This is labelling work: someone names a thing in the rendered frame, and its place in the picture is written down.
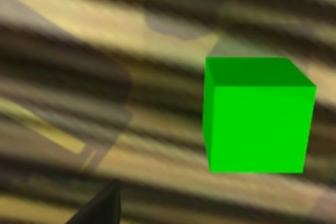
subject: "green square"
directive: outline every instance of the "green square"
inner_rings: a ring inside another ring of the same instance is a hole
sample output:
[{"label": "green square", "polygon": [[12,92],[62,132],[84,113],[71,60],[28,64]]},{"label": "green square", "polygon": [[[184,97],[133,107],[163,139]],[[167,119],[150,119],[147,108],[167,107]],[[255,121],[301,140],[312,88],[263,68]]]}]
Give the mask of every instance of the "green square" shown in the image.
[{"label": "green square", "polygon": [[302,173],[316,86],[287,58],[207,58],[203,133],[216,173]]}]

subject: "black shape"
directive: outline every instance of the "black shape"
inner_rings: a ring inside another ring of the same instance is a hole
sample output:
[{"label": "black shape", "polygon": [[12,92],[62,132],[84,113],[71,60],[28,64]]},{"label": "black shape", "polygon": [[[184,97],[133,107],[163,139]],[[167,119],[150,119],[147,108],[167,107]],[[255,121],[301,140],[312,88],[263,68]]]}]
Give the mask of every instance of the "black shape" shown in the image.
[{"label": "black shape", "polygon": [[82,207],[67,224],[120,224],[120,184],[114,180]]}]

